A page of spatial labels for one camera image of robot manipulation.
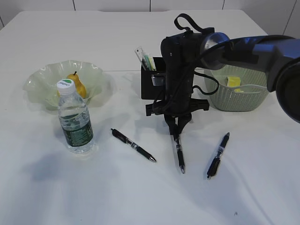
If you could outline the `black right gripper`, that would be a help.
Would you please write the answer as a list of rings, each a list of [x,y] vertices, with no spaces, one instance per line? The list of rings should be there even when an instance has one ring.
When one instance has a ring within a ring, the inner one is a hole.
[[[209,102],[206,99],[194,99],[189,97],[188,100],[184,99],[183,101],[171,102],[167,109],[164,109],[168,103],[168,101],[165,100],[164,93],[152,96],[150,100],[154,100],[154,102],[146,105],[146,116],[151,116],[152,114],[164,114],[164,119],[169,127],[170,135],[182,133],[184,127],[192,119],[192,112],[197,110],[209,110]]]

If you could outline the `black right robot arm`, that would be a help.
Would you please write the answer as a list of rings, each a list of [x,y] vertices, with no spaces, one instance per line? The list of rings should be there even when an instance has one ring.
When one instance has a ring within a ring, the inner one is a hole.
[[[219,70],[226,65],[265,73],[267,90],[275,92],[284,112],[300,120],[300,41],[282,35],[230,39],[221,32],[187,31],[161,42],[165,72],[152,79],[162,90],[146,105],[146,115],[164,115],[171,134],[180,134],[191,113],[208,110],[206,100],[192,99],[196,68]]]

